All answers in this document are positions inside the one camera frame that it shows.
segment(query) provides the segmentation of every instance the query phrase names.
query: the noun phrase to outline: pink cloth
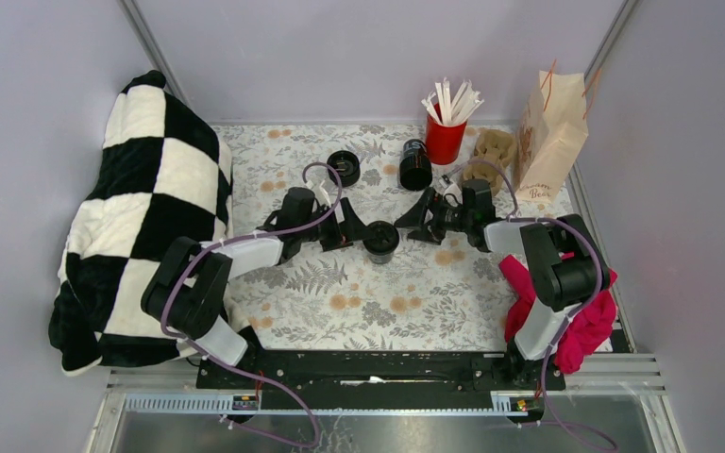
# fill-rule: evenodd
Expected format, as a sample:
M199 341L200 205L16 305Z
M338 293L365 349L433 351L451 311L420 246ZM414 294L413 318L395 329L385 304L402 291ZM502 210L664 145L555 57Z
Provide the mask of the pink cloth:
M527 321L536 295L530 271L515 257L508 256L501 261L498 268L518 293L518 300L508 311L504 327L504 341L509 342ZM613 286L617 278L618 275L611 269L608 288ZM557 346L554 364L560 368L560 371L566 374L579 371L585 356L593 354L596 348L610 337L616 313L615 301L610 292L605 290L574 318Z

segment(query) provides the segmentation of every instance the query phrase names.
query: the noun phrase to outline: red cup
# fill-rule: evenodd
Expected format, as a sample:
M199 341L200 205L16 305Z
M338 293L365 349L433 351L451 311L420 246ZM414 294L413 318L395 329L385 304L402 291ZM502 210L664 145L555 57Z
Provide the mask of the red cup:
M435 111L438 118L441 118L440 106L437 104L435 104ZM430 162L435 165L447 165L457 160L467 124L466 121L457 126L441 126L435 123L431 115L427 114L427 139L424 140L424 143L427 145L427 155L430 157Z

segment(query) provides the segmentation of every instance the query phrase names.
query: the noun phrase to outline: black lid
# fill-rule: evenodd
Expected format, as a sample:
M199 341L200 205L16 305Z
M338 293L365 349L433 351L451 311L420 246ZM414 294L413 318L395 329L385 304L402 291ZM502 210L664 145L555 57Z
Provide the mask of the black lid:
M335 151L329 155L327 165L334 168L340 175L341 187L348 187L360 179L360 160L351 151ZM337 185L332 173L329 170L327 173L329 173L329 179Z
M373 255L389 255L398 247L398 230L395 226L378 220L368 226L373 238L362 241L365 250Z

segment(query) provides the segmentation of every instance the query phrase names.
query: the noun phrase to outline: black metal base plate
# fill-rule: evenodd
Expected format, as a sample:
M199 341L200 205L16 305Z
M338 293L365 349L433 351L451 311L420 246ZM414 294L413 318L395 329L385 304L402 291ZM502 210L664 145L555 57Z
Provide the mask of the black metal base plate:
M536 383L517 388L498 375L501 354L481 352L370 352L263 350L239 366L262 372L301 396L312 409L455 410L491 409L494 390L535 390ZM385 383L371 383L376 377ZM196 388L254 389L255 382L211 361L202 361ZM563 390L565 381L547 375L549 390ZM262 387L265 408L298 409L286 393Z

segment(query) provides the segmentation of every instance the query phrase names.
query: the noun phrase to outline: black cylindrical container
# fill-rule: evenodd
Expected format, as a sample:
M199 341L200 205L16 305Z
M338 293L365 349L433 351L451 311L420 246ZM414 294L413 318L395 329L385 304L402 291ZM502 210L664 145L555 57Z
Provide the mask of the black cylindrical container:
M398 183L408 191L423 191L432 183L432 164L427 146L418 139L408 140L401 150Z
M327 165L334 168L340 176L340 184L338 184L338 181L335 180L332 173L327 170L327 173L329 173L329 179L331 179L335 185L348 187L360 179L360 160L357 159L357 156L355 156L355 154L351 151L335 151L329 155Z
M385 264L393 259L393 252L398 247L398 230L395 226L378 220L368 226L373 237L362 241L368 258L375 264Z

